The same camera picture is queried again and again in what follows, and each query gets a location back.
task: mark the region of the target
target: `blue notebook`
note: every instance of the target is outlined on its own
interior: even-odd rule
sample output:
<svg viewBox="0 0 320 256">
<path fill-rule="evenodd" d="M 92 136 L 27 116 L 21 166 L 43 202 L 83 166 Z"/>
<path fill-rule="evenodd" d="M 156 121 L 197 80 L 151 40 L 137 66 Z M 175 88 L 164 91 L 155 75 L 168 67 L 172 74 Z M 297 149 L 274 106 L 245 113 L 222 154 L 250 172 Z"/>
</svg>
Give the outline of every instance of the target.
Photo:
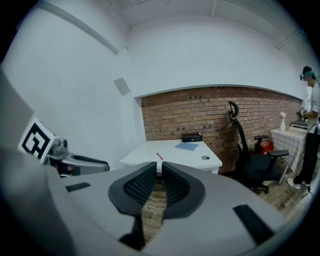
<svg viewBox="0 0 320 256">
<path fill-rule="evenodd" d="M 186 143 L 186 142 L 181 142 L 175 146 L 175 148 L 177 149 L 190 150 L 190 151 L 195 151 L 197 147 L 198 147 L 198 144 L 192 144 L 192 143 Z"/>
</svg>

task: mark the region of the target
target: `black strap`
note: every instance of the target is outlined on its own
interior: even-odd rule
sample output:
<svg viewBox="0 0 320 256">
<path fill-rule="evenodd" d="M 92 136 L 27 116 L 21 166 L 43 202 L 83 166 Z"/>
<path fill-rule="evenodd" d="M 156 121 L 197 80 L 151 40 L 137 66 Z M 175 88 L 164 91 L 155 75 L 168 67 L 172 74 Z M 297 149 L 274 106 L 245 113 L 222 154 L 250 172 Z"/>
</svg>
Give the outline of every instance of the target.
<svg viewBox="0 0 320 256">
<path fill-rule="evenodd" d="M 68 192 L 72 192 L 72 191 L 81 190 L 90 186 L 91 185 L 88 182 L 82 182 L 82 183 L 78 183 L 70 186 L 65 186 L 65 188 L 66 190 L 68 190 Z"/>
<path fill-rule="evenodd" d="M 234 207 L 233 210 L 258 245 L 274 235 L 271 229 L 248 205 L 239 205 Z"/>
</svg>

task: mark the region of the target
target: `white ceiling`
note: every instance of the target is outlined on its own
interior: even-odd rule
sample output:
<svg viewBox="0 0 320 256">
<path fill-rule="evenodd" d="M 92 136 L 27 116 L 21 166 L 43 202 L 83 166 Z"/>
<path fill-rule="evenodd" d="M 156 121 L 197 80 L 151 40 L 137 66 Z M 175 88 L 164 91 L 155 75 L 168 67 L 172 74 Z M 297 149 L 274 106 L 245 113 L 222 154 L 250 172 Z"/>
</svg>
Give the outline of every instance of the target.
<svg viewBox="0 0 320 256">
<path fill-rule="evenodd" d="M 151 20 L 212 14 L 215 0 L 107 0 L 117 6 L 130 28 Z M 228 19 L 254 29 L 278 46 L 299 25 L 276 0 L 217 0 L 214 17 Z"/>
</svg>

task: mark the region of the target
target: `table leg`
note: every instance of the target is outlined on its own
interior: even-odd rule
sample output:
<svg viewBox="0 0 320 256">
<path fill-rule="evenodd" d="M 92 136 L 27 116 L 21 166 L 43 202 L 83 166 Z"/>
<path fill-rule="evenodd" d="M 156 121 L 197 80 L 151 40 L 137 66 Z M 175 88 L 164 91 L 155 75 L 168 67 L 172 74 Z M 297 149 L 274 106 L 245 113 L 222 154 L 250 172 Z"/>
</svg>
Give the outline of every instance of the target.
<svg viewBox="0 0 320 256">
<path fill-rule="evenodd" d="M 281 177 L 281 179 L 279 180 L 279 184 L 281 184 L 284 176 L 286 175 L 286 172 L 287 172 L 287 170 L 288 170 L 288 167 L 289 167 L 289 163 L 287 163 L 287 165 L 286 165 L 286 167 L 285 167 L 285 169 L 284 169 L 284 172 L 283 172 L 283 174 L 282 174 L 282 177 Z"/>
<path fill-rule="evenodd" d="M 219 171 L 219 167 L 215 167 L 212 169 L 211 173 L 218 174 L 218 171 Z"/>
</svg>

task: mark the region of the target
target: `white desk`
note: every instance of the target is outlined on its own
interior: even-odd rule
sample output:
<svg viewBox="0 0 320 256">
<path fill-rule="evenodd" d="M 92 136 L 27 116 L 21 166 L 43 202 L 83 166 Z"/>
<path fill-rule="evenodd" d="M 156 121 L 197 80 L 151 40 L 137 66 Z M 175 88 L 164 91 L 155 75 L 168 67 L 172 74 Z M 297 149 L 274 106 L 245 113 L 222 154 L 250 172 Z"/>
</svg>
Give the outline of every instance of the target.
<svg viewBox="0 0 320 256">
<path fill-rule="evenodd" d="M 283 157 L 287 162 L 285 170 L 279 181 L 282 182 L 286 175 L 288 167 L 290 167 L 294 172 L 298 166 L 301 156 L 304 153 L 306 144 L 307 131 L 301 128 L 290 127 L 289 130 L 280 131 L 279 129 L 274 129 L 271 131 L 273 150 L 288 150 L 289 155 Z"/>
<path fill-rule="evenodd" d="M 203 141 L 190 142 L 198 144 L 194 151 L 176 148 L 180 142 L 180 139 L 146 141 L 120 160 L 120 163 L 124 166 L 134 166 L 144 162 L 157 162 L 157 172 L 161 173 L 162 162 L 166 161 L 218 174 L 222 162 Z M 208 156 L 210 159 L 204 160 L 202 156 Z"/>
</svg>

